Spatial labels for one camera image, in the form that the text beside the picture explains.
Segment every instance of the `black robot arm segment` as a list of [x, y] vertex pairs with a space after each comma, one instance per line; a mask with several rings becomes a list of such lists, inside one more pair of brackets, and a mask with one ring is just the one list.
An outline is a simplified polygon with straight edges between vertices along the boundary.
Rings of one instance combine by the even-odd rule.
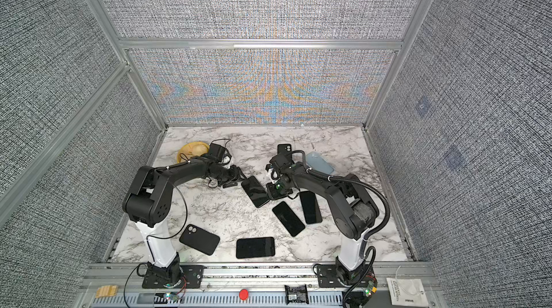
[[[317, 177], [314, 175], [316, 171], [302, 162], [293, 163], [281, 153], [274, 156], [270, 163], [278, 178], [276, 190], [303, 188], [325, 198], [337, 228], [346, 237], [358, 240], [366, 229], [374, 226], [379, 209], [355, 175], [343, 177], [348, 182], [330, 181], [327, 174], [319, 173], [321, 175]], [[354, 201], [348, 203], [349, 197], [354, 197]]]
[[242, 172], [234, 165], [225, 168], [220, 164], [226, 149], [211, 144], [209, 152], [189, 161], [168, 167], [143, 166], [138, 169], [122, 209], [133, 222], [143, 222], [150, 228], [168, 215], [173, 186], [195, 178], [212, 178], [223, 188], [235, 186], [242, 179]]

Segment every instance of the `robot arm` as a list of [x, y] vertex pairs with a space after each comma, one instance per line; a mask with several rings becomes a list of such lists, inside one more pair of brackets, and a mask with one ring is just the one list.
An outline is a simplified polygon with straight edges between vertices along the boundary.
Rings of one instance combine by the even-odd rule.
[[239, 167], [221, 164], [227, 150], [211, 144], [209, 152], [184, 163], [167, 167], [143, 166], [138, 169], [122, 209], [136, 223], [147, 245], [149, 263], [146, 277], [174, 286], [181, 279], [180, 259], [170, 242], [167, 220], [173, 188], [195, 178], [212, 178], [219, 187], [231, 187], [243, 179]]
[[[275, 183], [269, 186], [271, 197], [284, 198], [291, 188], [307, 189], [328, 201], [329, 209], [337, 228], [342, 233], [340, 254], [336, 259], [337, 277], [345, 285], [351, 285], [363, 272], [368, 237], [383, 229], [390, 218], [389, 204], [375, 188], [362, 183], [357, 176], [345, 177], [327, 175], [306, 166], [305, 153], [301, 150], [303, 162], [293, 162], [290, 153], [279, 153], [270, 160], [267, 170]], [[374, 226], [379, 209], [366, 188], [374, 192], [383, 202], [385, 217]]]

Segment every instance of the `yellow plate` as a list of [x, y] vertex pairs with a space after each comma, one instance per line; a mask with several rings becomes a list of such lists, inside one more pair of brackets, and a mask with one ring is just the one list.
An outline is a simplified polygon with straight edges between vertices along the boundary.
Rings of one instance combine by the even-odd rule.
[[187, 161], [194, 156], [201, 156], [204, 153], [207, 153], [207, 151], [209, 151], [209, 145], [207, 143], [204, 143], [202, 141], [193, 141], [178, 150], [178, 153], [176, 155], [177, 163]]

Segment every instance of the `black phone case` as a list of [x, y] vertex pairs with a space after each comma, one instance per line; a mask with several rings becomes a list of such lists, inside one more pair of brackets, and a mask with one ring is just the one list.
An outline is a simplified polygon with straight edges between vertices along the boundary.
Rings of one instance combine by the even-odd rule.
[[188, 224], [178, 241], [211, 256], [219, 245], [220, 237], [198, 226]]
[[[278, 153], [291, 153], [292, 152], [292, 145], [291, 144], [278, 144], [278, 146], [276, 147], [276, 150], [277, 150]], [[289, 161], [293, 161], [291, 154], [286, 155], [286, 157]]]
[[301, 231], [305, 229], [305, 225], [299, 217], [293, 212], [293, 210], [286, 204], [285, 201], [282, 201], [280, 204], [272, 208], [272, 212], [284, 225], [290, 235], [293, 237], [297, 236]]
[[305, 190], [299, 193], [299, 198], [301, 200], [301, 207], [303, 208], [303, 215], [305, 216], [305, 223], [321, 223], [322, 215], [320, 214], [316, 194], [309, 190]]

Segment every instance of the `white cable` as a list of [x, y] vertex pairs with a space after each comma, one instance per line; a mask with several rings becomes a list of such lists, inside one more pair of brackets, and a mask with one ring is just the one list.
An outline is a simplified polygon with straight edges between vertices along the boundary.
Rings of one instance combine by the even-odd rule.
[[395, 281], [397, 282], [397, 285], [399, 288], [401, 288], [402, 291], [406, 292], [407, 294], [409, 294], [410, 296], [416, 296], [417, 294], [420, 294], [422, 291], [418, 291], [418, 292], [415, 292], [414, 294], [411, 294], [410, 292], [406, 291], [402, 286], [401, 286], [401, 283], [398, 281], [397, 279], [397, 273], [398, 273], [398, 269], [401, 268], [401, 265], [399, 265], [397, 267], [397, 271], [395, 271]]

